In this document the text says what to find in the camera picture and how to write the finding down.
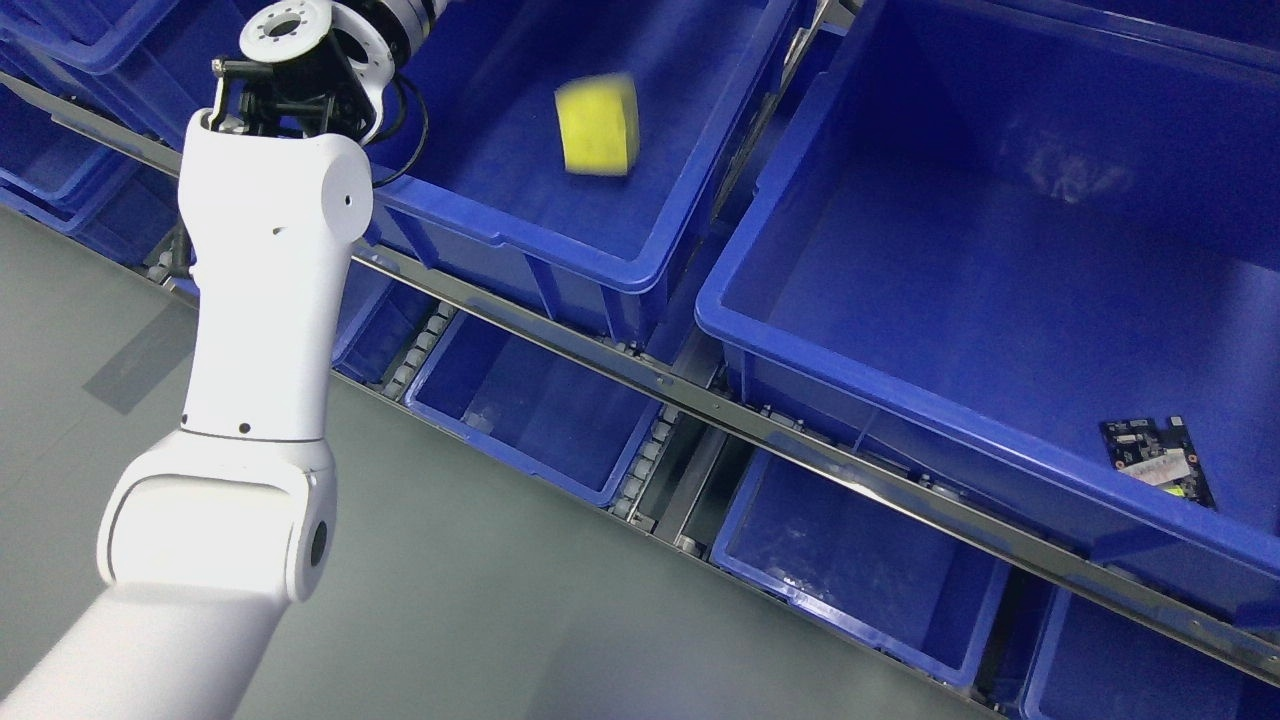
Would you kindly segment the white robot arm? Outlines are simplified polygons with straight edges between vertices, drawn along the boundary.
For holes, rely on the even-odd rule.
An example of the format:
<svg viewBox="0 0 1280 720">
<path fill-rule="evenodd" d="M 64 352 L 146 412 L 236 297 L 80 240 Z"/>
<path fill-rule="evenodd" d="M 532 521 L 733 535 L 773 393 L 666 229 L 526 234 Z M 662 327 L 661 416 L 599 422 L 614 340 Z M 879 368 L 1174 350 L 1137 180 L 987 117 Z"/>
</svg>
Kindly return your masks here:
<svg viewBox="0 0 1280 720">
<path fill-rule="evenodd" d="M 5 719 L 229 719 L 337 524 L 332 351 L 398 129 L 390 86 L 443 1 L 278 1 L 212 63 L 177 183 L 198 318 L 178 427 L 115 484 L 105 587 L 3 701 Z"/>
</svg>

